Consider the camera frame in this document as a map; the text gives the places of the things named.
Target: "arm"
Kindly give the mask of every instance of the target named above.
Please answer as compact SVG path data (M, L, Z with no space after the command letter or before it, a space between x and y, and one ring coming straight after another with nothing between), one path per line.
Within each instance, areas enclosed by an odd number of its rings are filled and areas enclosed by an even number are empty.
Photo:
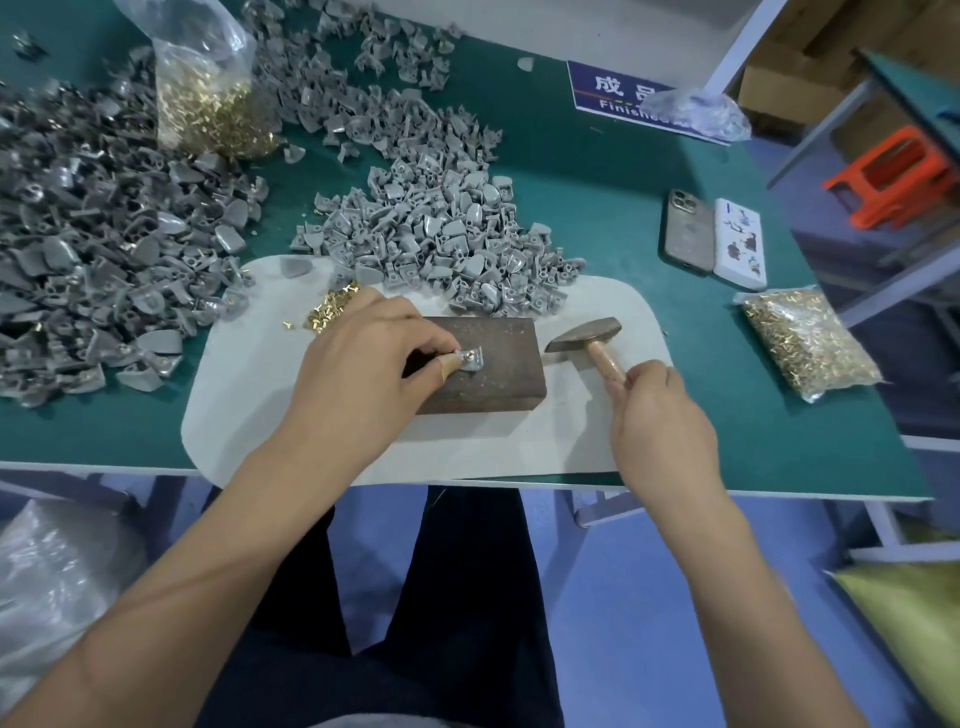
M409 353L458 348L410 302L362 289L311 343L276 433L4 728L192 725L284 556L460 362L401 379Z
M677 371L646 362L608 390L617 467L686 576L728 724L866 728L727 494Z

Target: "smartphone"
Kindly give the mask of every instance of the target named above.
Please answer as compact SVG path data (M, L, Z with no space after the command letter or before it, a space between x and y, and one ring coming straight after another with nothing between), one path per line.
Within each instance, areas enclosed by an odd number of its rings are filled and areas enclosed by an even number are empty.
M671 189L663 228L665 255L704 273L713 271L716 232L713 206L681 189Z

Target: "plastic bag of brass rivets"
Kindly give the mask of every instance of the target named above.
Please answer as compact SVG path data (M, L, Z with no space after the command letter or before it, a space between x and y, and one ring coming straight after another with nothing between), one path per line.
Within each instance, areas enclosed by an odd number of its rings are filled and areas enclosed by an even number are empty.
M750 325L780 372L806 401L829 389L878 384L883 375L814 286L739 294Z
M252 159L279 145L253 82L256 43L218 0L115 0L154 42L157 143Z

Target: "white mat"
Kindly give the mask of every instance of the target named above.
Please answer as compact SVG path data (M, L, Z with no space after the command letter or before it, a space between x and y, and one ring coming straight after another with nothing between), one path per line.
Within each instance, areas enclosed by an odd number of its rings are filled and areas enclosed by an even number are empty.
M286 279L280 258L246 266L257 280L250 309L214 325L183 416L183 446L216 485L226 485L279 424L314 336L300 324L323 299L333 269L328 259L313 258L313 272ZM671 362L653 311L626 283L580 276L564 292L569 298L561 312L536 322L541 351L570 328L615 316L623 330L611 348L625 368L646 359ZM407 297L424 315L449 315L441 296ZM284 321L298 327L288 330ZM532 412L420 415L354 485L615 470L610 404L586 354L545 354L543 363L547 396Z

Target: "plastic bag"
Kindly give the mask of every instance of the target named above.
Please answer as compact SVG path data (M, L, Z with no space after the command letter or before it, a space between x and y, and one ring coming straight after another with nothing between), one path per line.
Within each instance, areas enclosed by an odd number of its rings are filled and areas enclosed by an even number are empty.
M259 158L279 145L253 83L256 42L218 0L114 0L154 42L157 142Z
M880 369L815 286L738 294L750 325L787 382L808 402L828 389L879 384Z
M114 514L31 500L0 533L0 716L146 567Z
M752 133L750 119L730 96L713 96L697 88L652 93L640 102L640 110L721 141L747 141Z

